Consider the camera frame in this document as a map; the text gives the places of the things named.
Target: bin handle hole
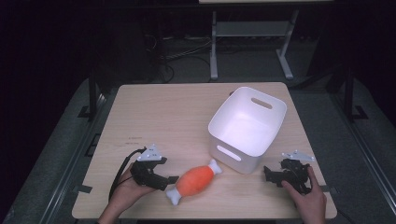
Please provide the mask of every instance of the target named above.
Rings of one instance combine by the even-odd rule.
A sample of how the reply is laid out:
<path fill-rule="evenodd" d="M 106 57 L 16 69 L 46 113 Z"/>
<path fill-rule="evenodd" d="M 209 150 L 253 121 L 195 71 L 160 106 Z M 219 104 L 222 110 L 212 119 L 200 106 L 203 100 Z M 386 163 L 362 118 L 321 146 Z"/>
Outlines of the bin handle hole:
<path fill-rule="evenodd" d="M 222 153 L 224 153 L 224 154 L 230 156 L 231 158 L 233 158 L 233 159 L 236 160 L 236 161 L 241 161 L 241 160 L 242 160 L 242 159 L 241 159 L 240 157 L 238 157 L 235 153 L 232 153 L 230 150 L 228 150 L 228 149 L 226 149 L 226 148 L 224 148 L 224 147 L 218 146 L 218 150 L 219 150 L 220 152 L 222 152 Z"/>
<path fill-rule="evenodd" d="M 260 105 L 260 106 L 263 106 L 263 107 L 268 108 L 268 109 L 272 109 L 272 108 L 273 108 L 272 105 L 267 104 L 267 103 L 265 103 L 264 101 L 261 101 L 261 100 L 259 100 L 259 99 L 257 99 L 257 98 L 251 98 L 251 101 L 252 101 L 254 104 L 256 104 L 256 105 Z"/>

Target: white plastic bin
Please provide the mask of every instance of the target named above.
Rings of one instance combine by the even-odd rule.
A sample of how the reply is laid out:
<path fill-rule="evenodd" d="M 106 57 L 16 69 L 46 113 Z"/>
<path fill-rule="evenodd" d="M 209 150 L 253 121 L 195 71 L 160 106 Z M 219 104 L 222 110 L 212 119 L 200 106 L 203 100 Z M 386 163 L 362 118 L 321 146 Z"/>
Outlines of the white plastic bin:
<path fill-rule="evenodd" d="M 274 141 L 287 106 L 249 87 L 238 88 L 210 121 L 210 154 L 241 174 L 252 173 Z"/>

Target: human hand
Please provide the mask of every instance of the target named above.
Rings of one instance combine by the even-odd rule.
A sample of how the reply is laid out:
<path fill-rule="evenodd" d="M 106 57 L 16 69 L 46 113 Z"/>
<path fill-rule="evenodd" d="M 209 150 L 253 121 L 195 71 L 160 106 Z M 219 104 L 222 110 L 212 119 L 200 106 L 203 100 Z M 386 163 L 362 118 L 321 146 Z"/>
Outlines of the human hand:
<path fill-rule="evenodd" d="M 308 176 L 312 188 L 311 192 L 308 194 L 300 194 L 286 180 L 282 181 L 282 186 L 294 200 L 297 210 L 305 224 L 322 224 L 325 223 L 327 198 L 320 188 L 312 167 L 308 167 Z"/>
<path fill-rule="evenodd" d="M 120 177 L 119 184 L 115 188 L 105 211 L 99 217 L 98 222 L 100 224 L 115 223 L 123 211 L 134 205 L 144 195 L 156 190 L 136 184 L 130 172 L 131 168 L 132 164 Z"/>

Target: orange toy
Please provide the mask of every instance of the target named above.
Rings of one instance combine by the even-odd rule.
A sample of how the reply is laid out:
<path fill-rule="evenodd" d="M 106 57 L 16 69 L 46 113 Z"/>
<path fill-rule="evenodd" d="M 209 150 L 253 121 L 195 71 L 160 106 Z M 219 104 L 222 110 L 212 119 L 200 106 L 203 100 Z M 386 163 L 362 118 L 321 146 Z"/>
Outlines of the orange toy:
<path fill-rule="evenodd" d="M 211 160 L 209 165 L 192 168 L 177 181 L 175 188 L 166 191 L 166 196 L 173 205 L 177 205 L 181 197 L 191 196 L 204 190 L 213 176 L 221 172 L 215 160 Z"/>

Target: metal stand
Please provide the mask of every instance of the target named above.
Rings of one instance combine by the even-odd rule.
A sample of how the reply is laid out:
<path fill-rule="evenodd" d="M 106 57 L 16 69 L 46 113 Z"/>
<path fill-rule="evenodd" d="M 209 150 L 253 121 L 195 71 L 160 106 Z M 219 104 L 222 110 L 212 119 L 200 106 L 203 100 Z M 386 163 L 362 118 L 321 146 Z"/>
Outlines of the metal stand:
<path fill-rule="evenodd" d="M 218 79 L 218 62 L 216 57 L 217 36 L 285 36 L 281 49 L 276 50 L 286 79 L 293 79 L 289 64 L 285 58 L 294 24 L 299 10 L 294 10 L 289 21 L 217 21 L 216 11 L 212 21 L 212 50 L 210 52 L 210 77 Z"/>

